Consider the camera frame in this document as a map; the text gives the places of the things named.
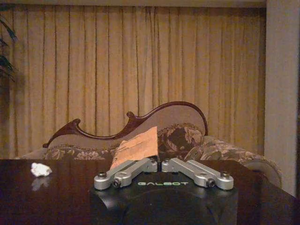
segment curtain fold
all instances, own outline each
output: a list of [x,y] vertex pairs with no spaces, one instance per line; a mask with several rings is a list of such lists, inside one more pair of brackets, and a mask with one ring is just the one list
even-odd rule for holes
[[16,5],[3,15],[18,42],[0,157],[40,148],[75,118],[112,135],[127,111],[181,100],[203,111],[209,135],[263,154],[265,9]]

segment logo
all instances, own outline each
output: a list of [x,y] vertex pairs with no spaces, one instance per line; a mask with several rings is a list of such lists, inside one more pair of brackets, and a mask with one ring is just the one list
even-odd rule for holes
[[188,182],[138,182],[137,185],[139,186],[179,186],[184,185],[186,186]]

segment plant leaf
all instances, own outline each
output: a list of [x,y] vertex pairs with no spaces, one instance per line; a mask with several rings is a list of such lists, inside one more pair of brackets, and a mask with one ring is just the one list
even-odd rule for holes
[[8,26],[8,22],[5,20],[3,16],[0,15],[0,23],[6,28],[8,31],[9,36],[13,41],[17,39],[17,36],[15,35],[15,32]]
[[2,38],[0,38],[0,43],[1,43],[1,46],[8,46],[8,44],[6,44],[6,42],[5,42],[5,41],[3,41],[3,39],[2,39]]
[[0,12],[7,11],[13,7],[14,7],[14,5],[12,5],[12,4],[1,3],[0,4]]
[[7,60],[7,58],[4,55],[0,55],[0,66],[7,69],[10,72],[13,72],[13,65]]
[[13,76],[2,68],[0,68],[0,77],[7,77],[10,78],[13,82],[15,82]]

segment silver gripper arm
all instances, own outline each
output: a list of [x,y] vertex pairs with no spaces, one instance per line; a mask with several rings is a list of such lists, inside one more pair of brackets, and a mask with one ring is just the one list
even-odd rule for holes
[[143,158],[139,161],[128,160],[108,172],[100,172],[94,177],[94,187],[98,190],[104,190],[112,184],[115,188],[128,186],[134,177],[141,172],[156,172],[158,163],[149,158]]
[[223,190],[233,188],[233,177],[228,172],[218,172],[194,160],[185,163],[178,158],[172,158],[162,162],[161,167],[163,172],[181,172],[201,187],[207,188],[216,185]]

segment floral cushion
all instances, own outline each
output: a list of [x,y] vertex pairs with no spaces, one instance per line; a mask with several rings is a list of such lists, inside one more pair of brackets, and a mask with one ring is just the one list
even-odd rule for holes
[[192,149],[185,160],[235,160],[243,163],[248,160],[261,159],[263,156],[246,151],[214,137],[206,136],[200,148]]
[[158,133],[158,154],[160,160],[184,157],[193,148],[200,148],[203,143],[201,129],[190,123],[173,124]]
[[94,159],[112,161],[112,151],[115,147],[107,149],[83,148],[70,144],[61,144],[51,147],[43,155],[43,159]]

